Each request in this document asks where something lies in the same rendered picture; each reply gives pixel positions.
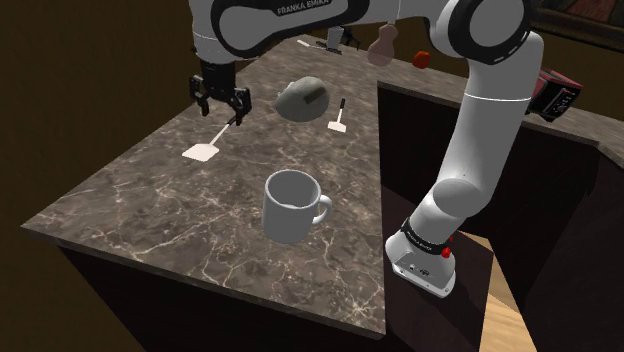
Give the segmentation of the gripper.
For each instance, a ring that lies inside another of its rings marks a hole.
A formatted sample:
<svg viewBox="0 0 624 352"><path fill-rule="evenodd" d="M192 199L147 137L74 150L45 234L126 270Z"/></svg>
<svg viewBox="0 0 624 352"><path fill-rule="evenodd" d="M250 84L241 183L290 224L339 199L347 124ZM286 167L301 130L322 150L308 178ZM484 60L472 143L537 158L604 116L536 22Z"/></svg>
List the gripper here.
<svg viewBox="0 0 624 352"><path fill-rule="evenodd" d="M201 114L209 114L208 98L218 101L230 101L235 115L228 121L229 125L240 126L243 118L251 111L251 93L248 88L236 87L235 63L214 64L200 61L201 77L193 75L189 78L189 95L201 108Z"/></svg>

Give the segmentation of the large white spatula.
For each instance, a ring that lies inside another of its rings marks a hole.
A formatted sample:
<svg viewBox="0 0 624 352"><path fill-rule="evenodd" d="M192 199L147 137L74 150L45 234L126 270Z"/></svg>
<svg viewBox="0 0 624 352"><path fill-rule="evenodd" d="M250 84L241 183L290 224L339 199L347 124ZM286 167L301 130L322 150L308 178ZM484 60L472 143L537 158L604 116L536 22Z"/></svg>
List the large white spatula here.
<svg viewBox="0 0 624 352"><path fill-rule="evenodd" d="M209 143L198 143L187 149L182 153L183 157L193 159L196 161L206 162L210 160L219 152L219 148L215 146L215 143L223 135L223 133L230 127L226 124Z"/></svg>

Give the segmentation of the grey-green rounded lump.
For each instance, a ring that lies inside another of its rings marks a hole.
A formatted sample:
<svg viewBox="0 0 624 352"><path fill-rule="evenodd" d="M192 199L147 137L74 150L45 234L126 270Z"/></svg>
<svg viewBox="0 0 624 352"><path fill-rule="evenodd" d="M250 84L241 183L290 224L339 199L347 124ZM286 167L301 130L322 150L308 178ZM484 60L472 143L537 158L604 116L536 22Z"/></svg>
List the grey-green rounded lump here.
<svg viewBox="0 0 624 352"><path fill-rule="evenodd" d="M275 111L292 122L309 122L321 117L328 109L330 95L319 78L305 76L289 85L274 101Z"/></svg>

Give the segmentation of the white flat utensil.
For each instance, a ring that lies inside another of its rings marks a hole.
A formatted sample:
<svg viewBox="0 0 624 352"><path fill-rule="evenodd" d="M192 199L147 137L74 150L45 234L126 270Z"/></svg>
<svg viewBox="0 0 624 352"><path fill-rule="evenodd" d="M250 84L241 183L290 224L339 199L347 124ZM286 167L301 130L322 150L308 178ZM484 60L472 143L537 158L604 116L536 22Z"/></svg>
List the white flat utensil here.
<svg viewBox="0 0 624 352"><path fill-rule="evenodd" d="M337 55L341 55L342 54L342 51L340 49L338 49L337 47L328 46L325 42L322 42L322 41L317 41L315 45L312 45L312 44L310 44L308 42L305 42L305 41L303 41L301 39L298 39L297 43L302 45L302 46L304 46L304 47L307 47L307 48L325 50L325 51L328 51L328 52L335 53Z"/></svg>

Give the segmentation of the white mug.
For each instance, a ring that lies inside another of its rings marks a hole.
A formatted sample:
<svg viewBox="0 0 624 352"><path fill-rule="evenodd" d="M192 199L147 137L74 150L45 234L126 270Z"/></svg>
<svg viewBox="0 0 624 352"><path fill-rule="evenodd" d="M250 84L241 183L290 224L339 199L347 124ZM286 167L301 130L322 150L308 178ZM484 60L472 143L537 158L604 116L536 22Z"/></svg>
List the white mug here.
<svg viewBox="0 0 624 352"><path fill-rule="evenodd" d="M332 210L333 202L322 193L318 181L303 171L279 170L265 182L261 225L275 242L303 241Z"/></svg>

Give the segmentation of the black small tool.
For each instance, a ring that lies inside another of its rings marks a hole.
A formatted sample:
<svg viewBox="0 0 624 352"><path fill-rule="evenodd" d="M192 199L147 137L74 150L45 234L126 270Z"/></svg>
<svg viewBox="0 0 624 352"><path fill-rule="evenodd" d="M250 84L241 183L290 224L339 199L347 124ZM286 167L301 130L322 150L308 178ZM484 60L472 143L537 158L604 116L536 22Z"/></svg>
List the black small tool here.
<svg viewBox="0 0 624 352"><path fill-rule="evenodd" d="M341 43L345 46L349 46L352 42L354 42L356 49L359 49L361 46L361 41L354 37L352 29L349 27L342 27L342 29L343 33Z"/></svg>

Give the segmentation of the pink pear-shaped board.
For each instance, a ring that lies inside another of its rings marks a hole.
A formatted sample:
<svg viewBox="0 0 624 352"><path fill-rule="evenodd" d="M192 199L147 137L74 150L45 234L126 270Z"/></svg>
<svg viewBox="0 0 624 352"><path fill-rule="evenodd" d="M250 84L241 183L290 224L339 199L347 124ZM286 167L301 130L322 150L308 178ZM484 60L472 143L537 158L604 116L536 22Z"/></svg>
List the pink pear-shaped board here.
<svg viewBox="0 0 624 352"><path fill-rule="evenodd" d="M376 66L387 66L394 58L394 40L398 30L394 21L382 25L378 29L377 39L367 50L367 60Z"/></svg>

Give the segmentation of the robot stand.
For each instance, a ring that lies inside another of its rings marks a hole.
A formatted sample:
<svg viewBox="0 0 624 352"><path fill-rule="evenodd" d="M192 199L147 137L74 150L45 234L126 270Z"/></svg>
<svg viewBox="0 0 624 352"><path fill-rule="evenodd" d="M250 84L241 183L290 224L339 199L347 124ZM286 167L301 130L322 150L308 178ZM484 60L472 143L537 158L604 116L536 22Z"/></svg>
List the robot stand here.
<svg viewBox="0 0 624 352"><path fill-rule="evenodd" d="M438 298L384 262L386 336L380 352L479 352L493 252L457 232L451 245L457 281Z"/></svg>

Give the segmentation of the red and black appliance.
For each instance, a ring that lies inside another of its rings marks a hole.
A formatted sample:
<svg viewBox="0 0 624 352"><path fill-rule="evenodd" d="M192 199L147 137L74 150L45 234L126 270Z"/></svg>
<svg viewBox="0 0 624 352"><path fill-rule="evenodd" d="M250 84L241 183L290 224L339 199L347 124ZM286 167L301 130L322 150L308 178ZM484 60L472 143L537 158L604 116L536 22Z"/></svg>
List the red and black appliance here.
<svg viewBox="0 0 624 352"><path fill-rule="evenodd" d="M537 114L553 122L573 105L582 89L581 84L554 70L541 69L525 114Z"/></svg>

